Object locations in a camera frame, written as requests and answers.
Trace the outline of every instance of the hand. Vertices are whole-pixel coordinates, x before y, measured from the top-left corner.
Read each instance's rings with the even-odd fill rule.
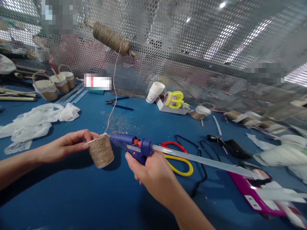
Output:
[[[72,153],[86,150],[87,142],[100,137],[99,134],[90,132],[88,129],[68,133],[55,141],[34,149],[37,160],[40,163],[55,163],[64,160]]]
[[[162,152],[154,151],[147,157],[145,166],[141,165],[128,152],[125,155],[136,180],[143,183],[148,192],[167,209],[186,192],[180,185]]]

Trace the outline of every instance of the red scissor handle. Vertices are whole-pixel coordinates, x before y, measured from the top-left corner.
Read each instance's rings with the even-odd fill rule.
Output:
[[[170,145],[170,144],[176,145],[176,146],[178,146],[184,153],[188,153],[188,152],[185,150],[185,148],[184,148],[182,145],[178,144],[177,142],[172,142],[172,141],[163,142],[163,143],[161,143],[161,146],[169,149],[169,147],[166,147],[166,145]]]

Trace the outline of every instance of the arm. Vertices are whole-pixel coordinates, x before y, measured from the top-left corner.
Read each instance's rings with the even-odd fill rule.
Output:
[[[0,161],[0,191],[42,164],[54,163],[68,155],[87,149],[99,134],[85,130],[68,133],[55,141]]]
[[[148,157],[145,166],[129,153],[125,156],[135,179],[144,184],[149,193],[174,214],[181,230],[214,229],[180,185],[161,152],[155,151]]]

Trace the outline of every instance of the power cord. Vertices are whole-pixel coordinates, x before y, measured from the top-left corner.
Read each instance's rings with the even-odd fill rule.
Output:
[[[207,154],[211,157],[212,160],[214,160],[213,157],[212,157],[211,154],[208,152],[208,150],[204,147],[204,145],[202,144],[202,142],[206,143],[206,144],[212,149],[212,151],[213,151],[213,152],[215,153],[215,155],[217,156],[218,161],[221,162],[220,156],[217,154],[217,152],[213,149],[213,147],[212,147],[208,142],[203,141],[203,140],[201,140],[201,141],[199,141],[199,142],[200,142],[201,146],[204,148],[204,150],[207,152]]]
[[[183,139],[183,140],[185,140],[185,141],[191,143],[192,145],[194,145],[194,146],[198,149],[198,151],[199,151],[199,156],[202,157],[201,149],[200,149],[200,147],[198,147],[197,144],[193,143],[192,141],[190,141],[190,140],[188,140],[188,139],[186,139],[186,138],[184,138],[184,137],[182,137],[182,136],[180,136],[180,135],[175,135],[175,138],[176,138],[177,142],[178,142],[181,146],[182,146],[182,144],[181,144],[180,141],[178,140],[178,137],[180,137],[181,139]],[[207,178],[208,178],[208,175],[207,175],[207,172],[206,172],[206,170],[205,170],[204,165],[201,164],[201,167],[202,167],[202,169],[204,170],[205,178],[202,179],[201,181],[199,181],[199,182],[196,184],[195,189],[194,189],[194,191],[192,192],[191,198],[193,198],[193,197],[196,195],[196,193],[197,193],[197,191],[198,191],[198,188],[199,188],[200,184],[203,183],[203,182],[205,182],[205,181],[207,180]]]

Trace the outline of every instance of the blue hot glue gun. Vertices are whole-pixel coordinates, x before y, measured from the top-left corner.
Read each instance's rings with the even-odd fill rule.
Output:
[[[128,151],[142,165],[145,165],[146,158],[153,153],[153,142],[149,139],[139,140],[134,135],[122,133],[111,133],[109,138],[116,146]]]

